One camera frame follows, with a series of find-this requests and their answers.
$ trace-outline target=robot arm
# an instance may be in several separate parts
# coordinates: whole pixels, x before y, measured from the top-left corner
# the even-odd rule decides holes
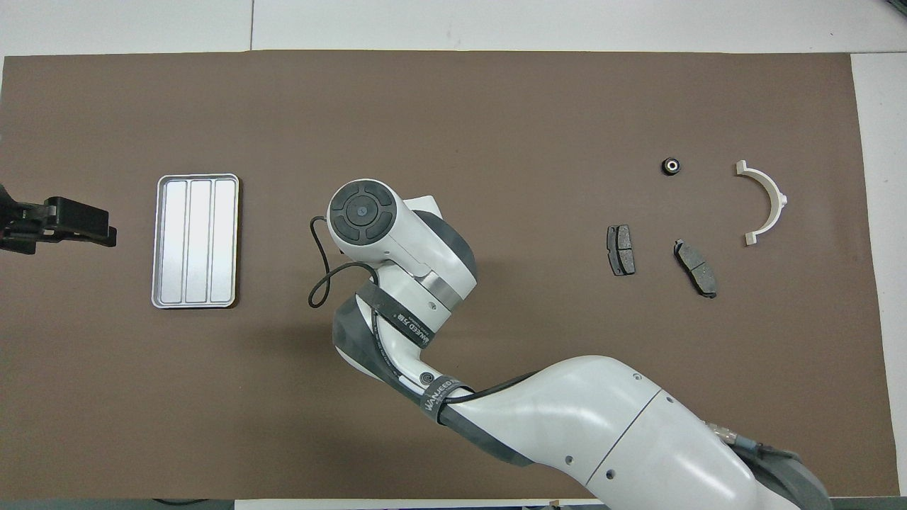
[[[554,467],[613,510],[831,508],[814,478],[760,482],[752,459],[613,358],[567,359],[473,392],[419,358],[477,277],[472,251],[434,199],[404,201],[380,181],[352,181],[326,218],[336,245],[375,268],[336,311],[337,351],[489,454]],[[820,496],[814,505],[792,495],[810,490]]]

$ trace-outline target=aluminum tray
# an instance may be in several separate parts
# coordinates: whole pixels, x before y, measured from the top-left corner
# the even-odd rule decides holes
[[[239,178],[165,175],[158,181],[151,303],[226,308],[236,298]]]

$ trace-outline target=white semicircular bracket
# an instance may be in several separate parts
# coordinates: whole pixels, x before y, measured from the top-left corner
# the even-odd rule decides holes
[[[764,172],[760,172],[755,168],[747,168],[746,160],[740,160],[736,164],[737,175],[745,175],[746,177],[751,177],[762,184],[762,186],[768,192],[768,198],[772,201],[772,209],[768,213],[768,220],[766,224],[763,225],[759,230],[753,230],[752,232],[747,232],[744,234],[746,239],[746,245],[756,244],[756,236],[760,236],[769,229],[775,226],[775,223],[778,222],[778,218],[781,217],[781,210],[787,205],[787,197],[778,189],[778,185],[775,184],[775,181],[772,181],[772,178],[767,176]]]

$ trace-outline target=white table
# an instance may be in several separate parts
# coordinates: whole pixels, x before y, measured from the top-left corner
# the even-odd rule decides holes
[[[0,0],[0,55],[327,48],[854,54],[892,426],[907,495],[907,264],[900,261],[907,253],[907,16],[883,0]],[[237,508],[389,505],[395,502],[271,500]]]

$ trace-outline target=brown surface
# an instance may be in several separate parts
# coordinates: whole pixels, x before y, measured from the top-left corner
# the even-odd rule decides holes
[[[585,497],[433,427],[305,304],[306,221],[357,177],[432,193],[480,283],[425,353],[485,387],[619,358],[704,419],[897,492],[847,55],[265,52],[7,57],[2,181],[111,212],[119,246],[0,252],[0,495]],[[666,177],[661,160],[683,171]],[[790,204],[754,247],[766,193]],[[243,180],[240,301],[151,305],[155,183]],[[629,223],[638,274],[611,275]],[[700,298],[674,240],[714,268]],[[332,264],[344,258],[331,250]]]

